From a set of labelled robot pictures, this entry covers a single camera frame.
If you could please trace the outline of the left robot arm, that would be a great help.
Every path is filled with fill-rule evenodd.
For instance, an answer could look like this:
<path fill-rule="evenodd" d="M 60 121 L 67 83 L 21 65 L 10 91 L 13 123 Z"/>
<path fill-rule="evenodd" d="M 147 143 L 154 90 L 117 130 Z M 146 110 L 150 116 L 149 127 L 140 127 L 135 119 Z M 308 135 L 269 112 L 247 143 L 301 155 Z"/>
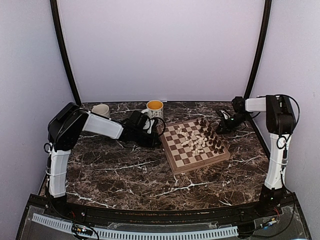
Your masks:
<path fill-rule="evenodd" d="M 135 142 L 140 147 L 161 145 L 162 132 L 157 131 L 162 118 L 149 117 L 141 111 L 133 111 L 123 121 L 116 121 L 68 103 L 48 124 L 48 142 L 44 150 L 49 154 L 47 162 L 48 193 L 54 198 L 51 210 L 60 218 L 67 218 L 70 206 L 61 197 L 66 195 L 67 165 L 71 150 L 82 132 L 103 135 L 122 142 Z"/>

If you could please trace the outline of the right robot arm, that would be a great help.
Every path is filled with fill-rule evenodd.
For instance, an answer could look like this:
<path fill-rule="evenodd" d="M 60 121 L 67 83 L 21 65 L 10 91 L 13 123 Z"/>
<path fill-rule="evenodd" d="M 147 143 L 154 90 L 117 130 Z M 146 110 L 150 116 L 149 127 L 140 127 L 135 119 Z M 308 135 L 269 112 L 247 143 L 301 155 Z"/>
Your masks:
<path fill-rule="evenodd" d="M 269 167 L 260 194 L 260 202 L 255 205 L 255 213 L 266 217 L 275 208 L 276 199 L 280 199 L 286 188 L 285 172 L 288 164 L 288 151 L 291 136 L 296 128 L 299 116 L 295 116 L 291 96 L 285 94 L 265 95 L 244 99 L 236 96 L 232 100 L 234 114 L 225 109 L 217 111 L 221 118 L 215 132 L 218 135 L 230 133 L 244 121 L 250 119 L 252 113 L 266 113 L 266 128 L 269 132 L 271 152 Z"/>

